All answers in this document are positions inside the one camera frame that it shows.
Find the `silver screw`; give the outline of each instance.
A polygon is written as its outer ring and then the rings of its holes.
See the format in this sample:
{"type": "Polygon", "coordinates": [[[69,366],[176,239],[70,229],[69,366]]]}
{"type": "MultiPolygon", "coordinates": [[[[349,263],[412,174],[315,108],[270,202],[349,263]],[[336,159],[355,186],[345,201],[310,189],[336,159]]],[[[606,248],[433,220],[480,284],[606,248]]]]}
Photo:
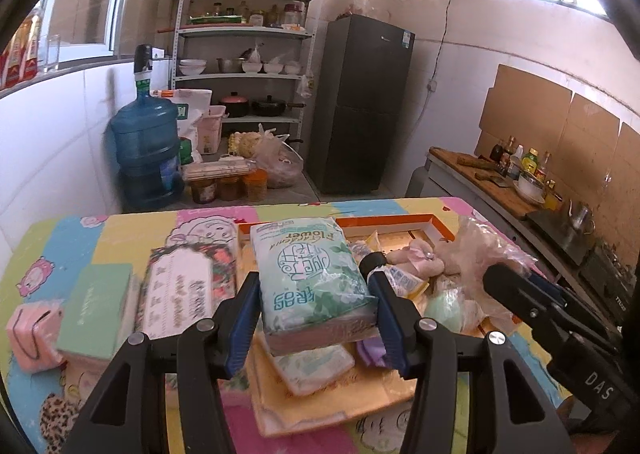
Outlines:
{"type": "Polygon", "coordinates": [[[418,326],[420,326],[420,329],[423,329],[424,331],[433,331],[438,327],[438,323],[433,319],[420,319],[418,321],[418,326]]]}
{"type": "Polygon", "coordinates": [[[196,328],[198,328],[198,331],[202,331],[202,332],[211,331],[215,326],[216,325],[211,319],[202,319],[196,324],[196,328]]]}
{"type": "Polygon", "coordinates": [[[496,346],[501,346],[507,341],[507,337],[500,333],[500,331],[491,331],[491,333],[489,333],[489,340],[496,346]]]}
{"type": "Polygon", "coordinates": [[[129,344],[131,344],[132,346],[137,346],[139,344],[142,344],[142,342],[144,341],[145,341],[145,334],[140,333],[140,331],[136,331],[135,333],[130,334],[129,338],[127,339],[127,342],[129,342],[129,344]]]}

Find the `wooden cutting board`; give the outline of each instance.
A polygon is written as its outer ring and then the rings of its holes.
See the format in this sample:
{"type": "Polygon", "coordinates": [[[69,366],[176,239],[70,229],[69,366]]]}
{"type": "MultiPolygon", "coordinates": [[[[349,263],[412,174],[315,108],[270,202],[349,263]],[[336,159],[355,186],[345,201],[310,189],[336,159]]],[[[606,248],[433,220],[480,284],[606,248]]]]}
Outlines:
{"type": "Polygon", "coordinates": [[[474,159],[475,156],[469,154],[463,154],[459,152],[452,152],[444,150],[439,147],[431,147],[429,154],[436,156],[439,160],[447,164],[453,170],[462,174],[465,179],[471,181],[482,192],[490,196],[500,206],[507,210],[513,217],[524,220],[529,212],[539,210],[540,207],[531,205],[522,199],[516,192],[514,187],[500,188],[498,185],[493,184],[490,181],[480,181],[476,179],[476,172],[480,170],[473,167],[465,167],[456,163],[458,157],[465,157],[468,159],[474,159]]]}

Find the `blue water bottle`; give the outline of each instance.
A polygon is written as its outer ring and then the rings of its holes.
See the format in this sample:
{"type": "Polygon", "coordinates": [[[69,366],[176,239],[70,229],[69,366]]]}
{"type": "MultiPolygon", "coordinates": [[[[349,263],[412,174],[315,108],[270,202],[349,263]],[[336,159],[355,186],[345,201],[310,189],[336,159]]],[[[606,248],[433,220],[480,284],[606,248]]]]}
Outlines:
{"type": "Polygon", "coordinates": [[[149,94],[152,50],[136,48],[134,79],[138,97],[111,119],[126,208],[157,210],[176,201],[184,182],[180,176],[178,109],[167,98],[149,94]]]}

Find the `refrigerator door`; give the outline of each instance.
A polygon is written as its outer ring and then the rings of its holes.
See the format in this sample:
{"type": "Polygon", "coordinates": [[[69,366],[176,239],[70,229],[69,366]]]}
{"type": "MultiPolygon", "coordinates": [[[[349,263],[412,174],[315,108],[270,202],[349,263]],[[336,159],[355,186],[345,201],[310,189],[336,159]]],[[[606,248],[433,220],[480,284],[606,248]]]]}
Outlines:
{"type": "Polygon", "coordinates": [[[325,194],[367,194],[380,186],[396,114],[337,105],[322,184],[325,194]]]}
{"type": "Polygon", "coordinates": [[[363,16],[350,21],[337,103],[399,114],[415,35],[363,16]]]}

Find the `refrigerator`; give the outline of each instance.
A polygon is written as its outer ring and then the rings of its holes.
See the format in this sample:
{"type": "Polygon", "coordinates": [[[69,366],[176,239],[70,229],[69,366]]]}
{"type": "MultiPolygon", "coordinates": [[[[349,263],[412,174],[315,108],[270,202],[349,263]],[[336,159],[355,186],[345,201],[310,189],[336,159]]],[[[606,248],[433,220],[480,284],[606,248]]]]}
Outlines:
{"type": "Polygon", "coordinates": [[[329,23],[305,164],[321,193],[367,194],[380,186],[414,40],[360,15],[329,23]]]}

